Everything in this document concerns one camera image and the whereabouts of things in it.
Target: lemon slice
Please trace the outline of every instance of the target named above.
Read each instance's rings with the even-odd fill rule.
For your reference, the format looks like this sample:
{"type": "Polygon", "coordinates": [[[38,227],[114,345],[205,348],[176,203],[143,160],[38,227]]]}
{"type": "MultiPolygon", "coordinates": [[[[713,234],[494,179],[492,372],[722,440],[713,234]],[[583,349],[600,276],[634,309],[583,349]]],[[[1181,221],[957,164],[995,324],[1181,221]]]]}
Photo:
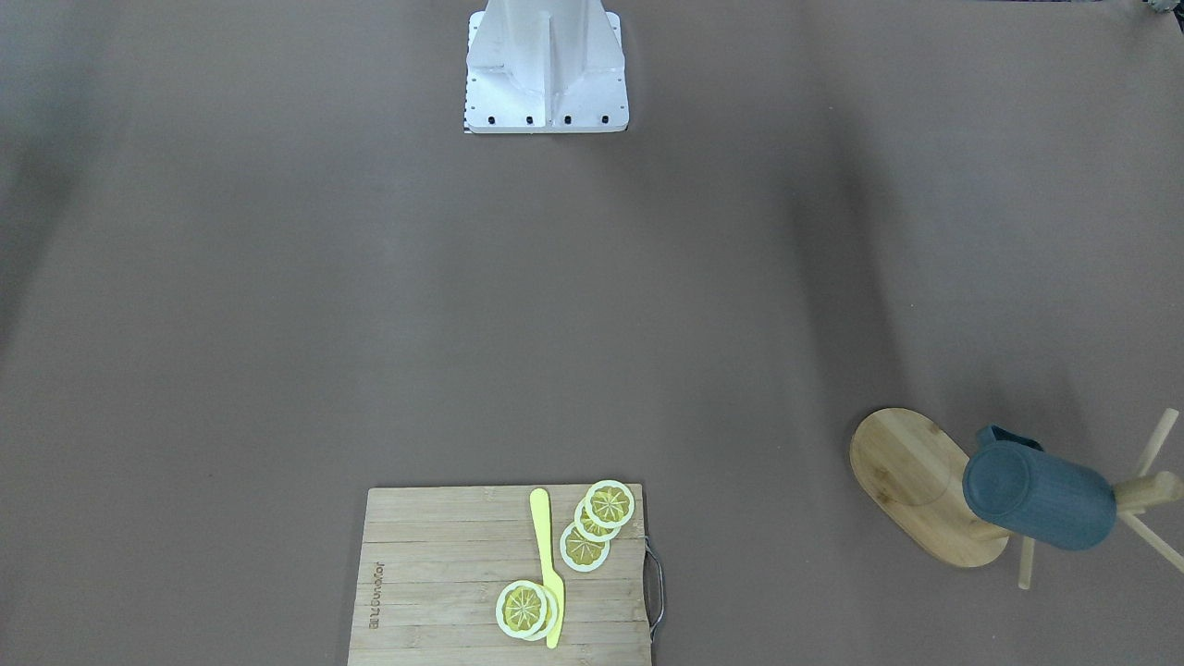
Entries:
{"type": "Polygon", "coordinates": [[[497,626],[507,636],[534,635],[547,620],[547,593],[538,583],[514,581],[497,596],[497,626]]]}
{"type": "Polygon", "coordinates": [[[612,539],[620,532],[620,527],[609,530],[592,521],[588,512],[584,511],[584,500],[575,505],[575,530],[590,542],[604,543],[612,539]]]}
{"type": "Polygon", "coordinates": [[[551,629],[555,628],[555,620],[559,620],[559,600],[547,588],[542,588],[542,594],[547,597],[547,621],[542,623],[541,629],[522,639],[525,641],[536,641],[547,638],[551,629]]]}
{"type": "Polygon", "coordinates": [[[620,481],[597,481],[584,495],[588,519],[606,530],[629,523],[633,517],[633,493],[620,481]]]}
{"type": "Polygon", "coordinates": [[[584,534],[575,530],[575,523],[564,530],[559,543],[562,544],[559,555],[575,571],[592,571],[604,564],[604,558],[609,557],[609,542],[587,540],[584,534]]]}

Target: wooden dowel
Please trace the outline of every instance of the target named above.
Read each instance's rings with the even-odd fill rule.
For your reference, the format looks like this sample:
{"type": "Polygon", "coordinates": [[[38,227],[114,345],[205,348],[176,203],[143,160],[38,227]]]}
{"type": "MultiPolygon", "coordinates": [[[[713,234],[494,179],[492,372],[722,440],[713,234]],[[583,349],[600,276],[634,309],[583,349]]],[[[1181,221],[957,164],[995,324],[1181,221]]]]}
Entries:
{"type": "Polygon", "coordinates": [[[974,520],[970,524],[970,538],[976,542],[990,542],[993,539],[1002,539],[1003,537],[1010,537],[1011,534],[1015,534],[1015,532],[1005,527],[999,527],[995,523],[987,523],[986,520],[974,520]]]}
{"type": "Polygon", "coordinates": [[[1036,539],[1024,537],[1023,549],[1019,551],[1019,589],[1029,590],[1032,587],[1032,559],[1036,557],[1036,539]]]}
{"type": "Polygon", "coordinates": [[[1118,510],[1135,512],[1184,498],[1184,481],[1171,472],[1139,476],[1114,485],[1118,510]]]}
{"type": "Polygon", "coordinates": [[[1139,520],[1130,513],[1119,513],[1118,517],[1122,520],[1122,523],[1126,523],[1132,530],[1134,530],[1135,534],[1143,537],[1143,540],[1151,544],[1151,547],[1156,549],[1156,551],[1164,556],[1167,562],[1171,562],[1173,566],[1179,569],[1180,574],[1184,574],[1184,555],[1176,552],[1172,546],[1167,545],[1167,542],[1159,538],[1159,534],[1152,532],[1151,527],[1147,527],[1143,520],[1139,520]]]}
{"type": "Polygon", "coordinates": [[[1159,417],[1159,424],[1156,425],[1156,430],[1151,434],[1151,438],[1147,440],[1147,447],[1143,449],[1143,455],[1139,456],[1138,465],[1134,466],[1135,476],[1146,476],[1147,472],[1151,469],[1151,463],[1156,461],[1156,456],[1159,455],[1160,447],[1164,446],[1164,440],[1167,438],[1167,433],[1171,433],[1172,425],[1176,424],[1176,420],[1179,418],[1180,412],[1172,408],[1164,410],[1164,415],[1159,417]]]}

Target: wooden stand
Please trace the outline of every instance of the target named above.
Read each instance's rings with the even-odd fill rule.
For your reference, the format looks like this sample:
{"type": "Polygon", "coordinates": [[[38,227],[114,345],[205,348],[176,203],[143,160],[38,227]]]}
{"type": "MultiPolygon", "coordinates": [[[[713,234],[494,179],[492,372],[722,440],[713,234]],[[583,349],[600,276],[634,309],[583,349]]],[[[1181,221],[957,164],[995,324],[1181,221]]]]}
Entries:
{"type": "Polygon", "coordinates": [[[963,568],[995,562],[1009,538],[966,505],[961,478],[969,461],[941,428],[908,409],[882,409],[851,437],[860,486],[926,552],[963,568]]]}
{"type": "Polygon", "coordinates": [[[1176,474],[1160,472],[1147,475],[1147,472],[1151,470],[1151,463],[1159,455],[1159,449],[1163,448],[1164,440],[1167,438],[1167,434],[1171,433],[1179,415],[1180,412],[1175,409],[1164,410],[1164,415],[1159,417],[1159,423],[1151,434],[1151,440],[1147,441],[1146,448],[1139,455],[1139,462],[1134,468],[1134,479],[1114,485],[1114,500],[1118,502],[1119,520],[1134,530],[1139,538],[1147,542],[1151,547],[1156,549],[1156,552],[1164,556],[1164,559],[1179,569],[1180,574],[1184,574],[1184,555],[1167,545],[1167,542],[1159,538],[1159,534],[1152,532],[1151,527],[1135,517],[1135,514],[1145,512],[1147,507],[1184,498],[1184,481],[1180,481],[1176,474]]]}

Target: wooden cutting board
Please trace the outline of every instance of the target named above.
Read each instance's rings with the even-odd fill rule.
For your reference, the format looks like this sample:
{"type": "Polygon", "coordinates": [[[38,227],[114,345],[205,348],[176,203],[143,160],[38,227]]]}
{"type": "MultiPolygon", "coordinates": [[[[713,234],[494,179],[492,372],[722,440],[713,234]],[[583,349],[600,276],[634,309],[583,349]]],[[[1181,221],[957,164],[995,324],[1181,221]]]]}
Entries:
{"type": "Polygon", "coordinates": [[[373,488],[358,569],[349,666],[649,666],[642,571],[642,486],[633,518],[596,571],[572,571],[559,647],[511,639],[494,606],[508,583],[541,582],[530,521],[534,488],[551,493],[552,544],[572,523],[587,485],[373,488]]]}

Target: blue mug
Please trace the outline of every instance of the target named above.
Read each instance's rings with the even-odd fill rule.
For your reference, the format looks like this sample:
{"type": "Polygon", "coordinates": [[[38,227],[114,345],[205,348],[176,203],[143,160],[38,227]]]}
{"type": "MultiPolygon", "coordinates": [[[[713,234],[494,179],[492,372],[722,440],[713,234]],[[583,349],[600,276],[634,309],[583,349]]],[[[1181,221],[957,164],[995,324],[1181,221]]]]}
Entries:
{"type": "Polygon", "coordinates": [[[963,493],[983,520],[1064,550],[1093,547],[1114,527],[1118,506],[1101,474],[998,425],[979,430],[978,443],[963,493]]]}

